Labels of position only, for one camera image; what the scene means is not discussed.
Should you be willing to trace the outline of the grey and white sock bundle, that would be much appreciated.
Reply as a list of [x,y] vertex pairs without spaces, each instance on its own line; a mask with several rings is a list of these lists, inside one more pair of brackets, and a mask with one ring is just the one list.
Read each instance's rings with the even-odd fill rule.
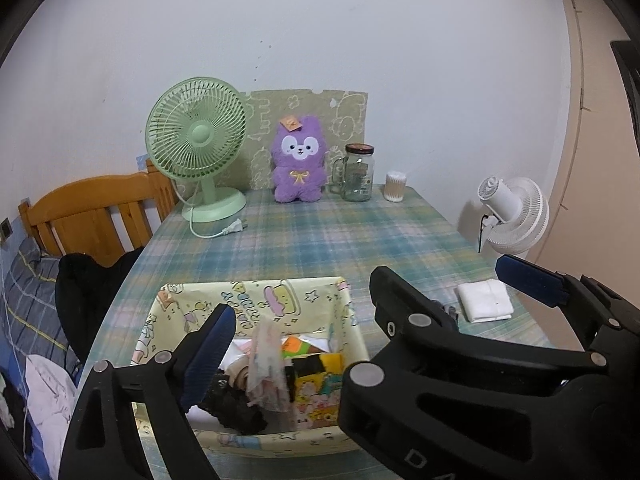
[[442,321],[443,326],[449,326],[452,330],[457,332],[459,326],[459,313],[454,306],[446,306],[446,304],[442,304],[437,301],[436,306],[442,310],[442,316],[444,320]]

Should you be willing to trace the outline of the black plastic bag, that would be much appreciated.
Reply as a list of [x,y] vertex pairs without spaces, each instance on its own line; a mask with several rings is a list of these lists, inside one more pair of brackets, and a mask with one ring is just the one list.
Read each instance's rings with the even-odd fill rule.
[[239,434],[259,434],[268,426],[260,407],[250,405],[245,391],[232,385],[226,374],[213,377],[198,407]]

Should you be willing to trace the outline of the floral white cloth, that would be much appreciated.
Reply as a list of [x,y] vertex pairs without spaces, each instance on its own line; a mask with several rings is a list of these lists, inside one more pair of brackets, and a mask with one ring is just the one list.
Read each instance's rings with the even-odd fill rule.
[[251,404],[266,411],[291,411],[290,389],[279,326],[271,318],[261,318],[250,342],[246,394]]

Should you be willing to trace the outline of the white crumpled clothes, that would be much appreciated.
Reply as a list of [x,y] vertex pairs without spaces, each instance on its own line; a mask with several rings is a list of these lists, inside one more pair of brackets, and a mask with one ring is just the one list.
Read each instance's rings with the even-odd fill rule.
[[1,426],[35,476],[56,479],[77,388],[62,367],[30,354],[1,356]]

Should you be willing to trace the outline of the beige door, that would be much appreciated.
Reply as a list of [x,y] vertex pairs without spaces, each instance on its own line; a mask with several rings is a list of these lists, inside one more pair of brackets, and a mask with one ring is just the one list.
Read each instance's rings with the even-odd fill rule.
[[570,107],[550,226],[527,260],[588,275],[639,302],[639,152],[612,45],[627,34],[603,0],[563,0]]

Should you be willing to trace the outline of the folded white towel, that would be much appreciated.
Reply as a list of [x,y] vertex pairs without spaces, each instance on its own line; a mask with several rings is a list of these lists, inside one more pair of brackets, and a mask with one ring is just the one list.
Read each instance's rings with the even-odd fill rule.
[[494,278],[460,284],[456,292],[470,323],[504,321],[514,312],[506,285]]

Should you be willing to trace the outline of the cartoon animal tissue pack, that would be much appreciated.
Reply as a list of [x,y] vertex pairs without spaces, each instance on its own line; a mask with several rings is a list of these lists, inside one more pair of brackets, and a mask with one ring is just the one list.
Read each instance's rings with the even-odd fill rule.
[[296,429],[336,426],[343,385],[341,353],[305,354],[292,359],[292,365]]

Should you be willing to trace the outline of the white standing fan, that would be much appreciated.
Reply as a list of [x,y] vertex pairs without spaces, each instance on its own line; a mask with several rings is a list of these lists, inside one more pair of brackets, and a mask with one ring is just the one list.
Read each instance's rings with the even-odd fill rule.
[[490,176],[478,186],[477,197],[489,211],[480,220],[479,252],[489,245],[500,255],[523,255],[548,228],[548,200],[532,179]]

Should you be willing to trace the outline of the orange green packet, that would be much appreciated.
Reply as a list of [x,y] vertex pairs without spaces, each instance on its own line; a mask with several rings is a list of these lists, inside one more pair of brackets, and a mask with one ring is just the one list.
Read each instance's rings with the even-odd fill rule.
[[326,353],[326,350],[322,350],[297,336],[290,335],[282,341],[281,352],[285,359],[293,359],[301,356],[310,356],[311,354]]

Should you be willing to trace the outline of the yellow cartoon storage box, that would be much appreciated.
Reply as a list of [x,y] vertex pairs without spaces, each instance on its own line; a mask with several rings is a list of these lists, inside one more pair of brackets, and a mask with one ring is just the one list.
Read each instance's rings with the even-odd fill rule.
[[[218,304],[228,304],[235,312],[234,339],[221,367],[230,370],[235,366],[238,377],[247,367],[250,342],[261,318],[271,318],[278,324],[282,341],[294,335],[326,353],[341,353],[344,368],[367,359],[348,284],[341,276],[329,276],[165,284],[143,324],[132,364],[149,362],[162,350],[175,350],[187,334],[204,324]],[[332,455],[358,448],[337,425],[297,430],[294,420],[277,419],[259,434],[242,436],[224,428],[214,416],[202,416],[193,410],[189,417],[201,445],[219,453],[275,458]]]

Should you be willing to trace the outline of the plaid tablecloth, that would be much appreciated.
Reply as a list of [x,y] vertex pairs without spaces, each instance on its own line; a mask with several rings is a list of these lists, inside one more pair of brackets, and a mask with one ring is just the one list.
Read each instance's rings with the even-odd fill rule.
[[92,345],[88,361],[130,362],[146,315],[166,283],[341,276],[371,356],[387,342],[373,319],[369,276],[388,266],[431,299],[458,303],[456,287],[491,278],[492,263],[416,191],[400,203],[375,194],[349,203],[328,194],[314,203],[278,204],[269,190],[250,191],[240,217],[246,228],[222,236],[220,222],[198,230],[175,209],[155,230],[122,283]]

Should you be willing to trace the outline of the cotton swab container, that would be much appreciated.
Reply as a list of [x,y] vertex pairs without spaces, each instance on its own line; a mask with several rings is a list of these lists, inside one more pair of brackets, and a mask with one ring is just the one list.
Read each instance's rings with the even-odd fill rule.
[[400,171],[389,171],[385,177],[383,196],[392,203],[400,203],[405,196],[407,175]]

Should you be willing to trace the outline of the glass mason jar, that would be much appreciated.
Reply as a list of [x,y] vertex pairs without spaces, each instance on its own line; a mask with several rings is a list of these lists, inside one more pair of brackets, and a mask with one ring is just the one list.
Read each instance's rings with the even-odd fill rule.
[[374,147],[370,144],[346,144],[344,156],[332,164],[330,191],[348,202],[370,200],[374,176],[373,154]]

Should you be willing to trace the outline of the beige patterned board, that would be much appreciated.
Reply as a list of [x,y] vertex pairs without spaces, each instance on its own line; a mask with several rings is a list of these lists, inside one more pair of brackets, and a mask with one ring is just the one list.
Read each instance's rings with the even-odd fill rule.
[[246,137],[238,157],[215,178],[218,186],[240,191],[271,188],[271,143],[280,119],[314,115],[328,144],[328,162],[345,154],[345,145],[364,140],[368,95],[344,90],[260,90],[244,94]]

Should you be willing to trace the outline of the green desk fan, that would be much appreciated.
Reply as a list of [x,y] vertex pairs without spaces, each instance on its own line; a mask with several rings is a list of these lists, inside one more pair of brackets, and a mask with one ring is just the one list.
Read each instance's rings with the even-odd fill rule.
[[182,203],[191,234],[214,240],[242,232],[245,195],[216,185],[215,177],[238,157],[245,140],[245,103],[231,84],[192,77],[174,84],[155,102],[145,124],[153,166],[168,177]]

